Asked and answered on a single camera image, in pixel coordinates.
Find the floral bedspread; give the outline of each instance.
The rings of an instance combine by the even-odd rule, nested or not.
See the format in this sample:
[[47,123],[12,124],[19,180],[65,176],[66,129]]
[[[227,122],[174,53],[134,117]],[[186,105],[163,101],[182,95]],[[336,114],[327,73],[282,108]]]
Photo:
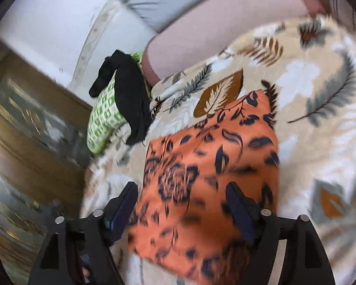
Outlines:
[[[112,135],[90,166],[81,216],[103,208],[128,181],[142,189],[151,140],[258,89],[269,97],[266,122],[279,140],[278,215],[308,214],[336,284],[350,285],[356,278],[356,38],[330,17],[258,27],[219,55],[159,82],[145,141],[126,146],[128,125]],[[270,284],[278,282],[284,249],[280,243]],[[192,283],[130,254],[127,233],[111,250],[126,285]]]

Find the leaf pattern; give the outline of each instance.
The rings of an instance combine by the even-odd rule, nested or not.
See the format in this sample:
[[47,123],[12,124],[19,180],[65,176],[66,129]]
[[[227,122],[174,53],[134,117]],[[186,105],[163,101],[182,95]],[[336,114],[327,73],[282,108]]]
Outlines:
[[227,131],[225,128],[222,129],[222,136],[231,143],[236,143],[237,145],[242,146],[242,138],[237,133],[232,133]]
[[191,138],[191,135],[186,135],[184,136],[181,141],[180,141],[180,144],[179,145],[183,145],[184,143],[187,143]]
[[177,82],[179,81],[181,74],[182,74],[182,72],[177,72],[177,73],[173,76],[173,80],[172,80],[172,82],[171,82],[172,85],[175,84],[175,83],[177,83]]
[[186,250],[186,257],[193,260],[196,255],[196,249],[195,248],[189,248]]
[[218,109],[237,99],[243,84],[243,70],[206,88],[194,109],[194,117],[212,115]]
[[187,83],[183,89],[183,93],[172,101],[171,106],[168,109],[169,112],[172,112],[173,109],[180,107],[184,101],[191,97],[191,94],[202,90],[203,85],[208,81],[211,72],[212,64],[204,66],[203,70],[196,75],[191,82]]
[[181,224],[183,226],[188,226],[188,225],[192,225],[192,224],[200,224],[200,223],[201,223],[201,217],[198,214],[197,215],[190,214],[190,215],[186,215],[181,218]]
[[273,142],[269,137],[263,136],[263,137],[258,137],[258,138],[253,138],[249,144],[248,147],[251,147],[253,149],[261,148],[265,145],[272,145]]
[[251,167],[251,166],[241,166],[241,167],[230,167],[227,172],[230,172],[231,174],[237,174],[237,175],[242,175],[242,174],[250,174],[257,172],[257,169]]
[[240,125],[252,125],[255,121],[258,121],[259,117],[256,115],[249,115],[240,121]]
[[279,165],[278,155],[274,151],[271,151],[270,156],[268,158],[264,159],[264,163],[266,165],[278,166]]
[[217,174],[223,173],[228,163],[229,163],[229,156],[226,153],[224,153],[223,145],[221,145],[220,148],[217,150],[216,157],[215,157],[216,173]]
[[331,34],[328,29],[322,29],[319,19],[313,19],[310,22],[305,22],[298,27],[298,32],[301,35],[301,46],[306,49],[314,44],[325,45],[325,37]]
[[283,46],[280,46],[278,40],[273,37],[256,38],[253,45],[241,49],[237,54],[253,58],[257,64],[268,67],[281,58]]
[[356,91],[356,76],[351,59],[346,54],[343,54],[343,58],[344,64],[338,72],[325,82],[323,89],[313,99],[307,99],[306,115],[288,123],[308,118],[313,126],[318,127],[320,118],[335,116],[335,107],[344,107],[351,102]]
[[202,198],[193,198],[191,199],[191,202],[195,205],[201,206],[203,208],[206,208],[206,202]]
[[159,234],[160,238],[166,237],[169,233],[173,232],[173,228],[172,227],[168,227],[165,228],[164,230],[161,231],[161,233]]
[[261,80],[261,83],[265,87],[265,95],[269,99],[272,117],[275,118],[275,115],[277,114],[276,110],[277,110],[278,92],[276,92],[276,90],[275,90],[275,85],[271,85],[270,82]]
[[219,182],[217,182],[216,176],[207,176],[204,177],[204,181],[206,181],[210,186],[216,189],[216,192],[219,190]]
[[258,106],[257,98],[258,98],[257,93],[255,91],[252,91],[245,97],[245,100],[249,105],[253,107],[257,107]]
[[152,214],[151,218],[159,225],[159,212],[157,210]]
[[161,101],[161,99],[160,99],[159,97],[156,98],[157,104],[156,104],[156,106],[153,108],[152,113],[151,113],[151,114],[152,114],[152,120],[153,120],[153,121],[155,120],[157,114],[160,112],[161,107],[162,107],[162,104],[163,104],[164,101],[165,101],[165,100]]

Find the orange fabric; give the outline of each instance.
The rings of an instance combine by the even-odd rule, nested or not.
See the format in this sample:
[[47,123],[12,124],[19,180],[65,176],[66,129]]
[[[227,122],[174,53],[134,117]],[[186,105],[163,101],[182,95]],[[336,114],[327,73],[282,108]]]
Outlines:
[[150,142],[130,248],[202,284],[236,283],[250,246],[233,224],[226,185],[236,181],[247,197],[274,210],[277,166],[277,138],[262,91]]

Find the black leaf print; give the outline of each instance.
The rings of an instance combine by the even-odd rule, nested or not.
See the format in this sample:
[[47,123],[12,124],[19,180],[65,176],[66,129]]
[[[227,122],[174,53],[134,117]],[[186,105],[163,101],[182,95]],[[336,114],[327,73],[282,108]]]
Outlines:
[[278,93],[275,89],[275,85],[271,85],[270,82],[261,80],[262,85],[265,87],[265,95],[269,99],[269,104],[270,104],[270,111],[272,113],[273,118],[275,118],[275,115],[277,114],[277,98],[278,98]]
[[264,159],[264,163],[266,165],[278,166],[279,165],[278,155],[275,152],[271,151],[270,156],[268,158]]
[[141,211],[140,211],[141,217],[144,217],[144,216],[145,216],[145,214],[146,214],[147,211],[148,211],[148,207],[149,207],[149,202],[144,203],[144,204],[142,205]]
[[236,111],[234,112],[233,116],[231,116],[231,120],[235,120],[239,117],[239,115],[242,112],[242,106],[240,108],[237,108]]
[[178,238],[179,238],[179,236],[178,236],[178,230],[177,230],[177,228],[174,228],[174,234],[173,234],[173,241],[172,241],[172,245],[173,244],[175,244],[177,241],[178,241]]
[[224,118],[225,118],[225,112],[224,112],[224,110],[220,110],[217,115],[217,123],[219,124],[219,123],[223,122]]
[[250,173],[255,173],[257,172],[257,169],[252,168],[251,166],[244,166],[244,167],[231,167],[227,170],[231,174],[250,174]]
[[184,143],[188,142],[191,138],[191,135],[186,135],[182,138],[182,140],[180,141],[179,145],[183,145]]
[[157,210],[152,214],[151,218],[159,225],[159,213]]
[[216,189],[216,192],[219,190],[219,182],[217,182],[216,176],[204,177],[204,180],[213,188]]
[[240,121],[240,125],[252,125],[255,123],[255,121],[258,121],[259,117],[256,115],[249,115],[245,119],[242,119]]
[[212,269],[212,261],[213,260],[216,260],[216,259],[213,259],[213,258],[203,259],[203,263],[202,263],[202,267],[201,267],[202,273],[209,279],[213,279],[213,277],[215,276],[215,272]]
[[273,144],[271,139],[269,137],[263,136],[263,137],[253,138],[248,144],[248,146],[253,149],[257,149],[270,144],[271,145]]
[[206,208],[206,202],[202,198],[192,198],[190,202],[195,205],[200,205],[201,207]]
[[195,76],[191,82],[188,82],[183,89],[183,93],[173,99],[170,108],[168,109],[171,113],[174,108],[178,108],[185,102],[191,95],[203,89],[203,85],[208,81],[209,76],[212,72],[212,64],[204,66],[203,70]]
[[229,163],[229,156],[226,153],[224,153],[223,145],[221,145],[221,147],[217,150],[216,157],[215,157],[216,173],[221,174],[222,172],[224,172],[228,163]]
[[195,248],[189,248],[188,250],[186,250],[186,257],[188,259],[193,260],[195,255],[196,255],[196,249]]
[[169,253],[170,253],[170,249],[164,247],[159,248],[156,252],[156,259],[160,260],[161,258],[165,258],[167,257],[167,255],[169,255]]
[[190,268],[190,270],[186,273],[185,277],[186,278],[191,278],[195,271],[196,271],[196,266],[192,266]]
[[173,151],[173,147],[174,147],[173,142],[171,140],[169,140],[167,143],[167,146],[166,146],[166,150],[171,152],[171,151]]
[[205,143],[211,143],[212,141],[213,141],[213,136],[211,133],[208,133],[207,135],[205,135],[205,137],[204,137]]
[[208,123],[208,119],[205,118],[203,121],[199,121],[197,124],[194,125],[194,128],[203,129]]
[[232,211],[231,211],[231,209],[230,209],[228,203],[227,203],[226,201],[222,201],[221,206],[222,206],[222,212],[223,212],[223,214],[224,214],[226,217],[231,217],[233,224],[237,226],[236,220],[234,219],[234,216],[233,216],[233,214],[232,214]]
[[165,214],[166,214],[166,218],[168,218],[169,216],[169,213],[170,213],[170,207],[168,204],[165,205]]
[[245,100],[247,101],[247,103],[253,107],[257,107],[258,102],[257,102],[257,98],[258,95],[255,91],[250,92],[247,97],[245,98]]
[[273,114],[263,115],[262,119],[269,125],[271,129],[274,129],[275,120],[273,119]]
[[165,228],[164,230],[161,231],[161,233],[159,234],[160,238],[166,237],[169,233],[173,232],[173,228],[172,227],[168,227]]
[[207,152],[201,151],[201,150],[195,150],[194,153],[199,156],[199,157],[204,157],[207,155]]
[[139,223],[140,223],[141,225],[143,225],[143,226],[146,226],[146,227],[149,226],[148,220],[146,220],[145,218],[142,218],[142,217],[139,219]]
[[232,211],[226,201],[221,203],[223,214],[226,216],[232,216]]
[[232,132],[229,132],[227,131],[225,128],[222,129],[222,136],[232,142],[232,143],[236,143],[240,146],[242,146],[242,138],[240,135],[238,135],[237,133],[232,133]]
[[265,183],[261,189],[262,200],[258,203],[261,209],[267,207],[267,203],[269,205],[274,205],[274,195],[270,187]]
[[138,222],[139,222],[139,216],[136,213],[136,209],[134,209],[129,220],[129,226],[136,225]]
[[193,225],[193,224],[200,224],[201,217],[199,215],[186,215],[181,218],[181,223],[183,226]]
[[318,127],[321,118],[335,116],[337,107],[351,103],[356,91],[355,70],[350,57],[343,54],[343,58],[344,64],[337,73],[324,83],[322,90],[313,99],[307,99],[306,114],[288,123],[308,118],[313,126]]

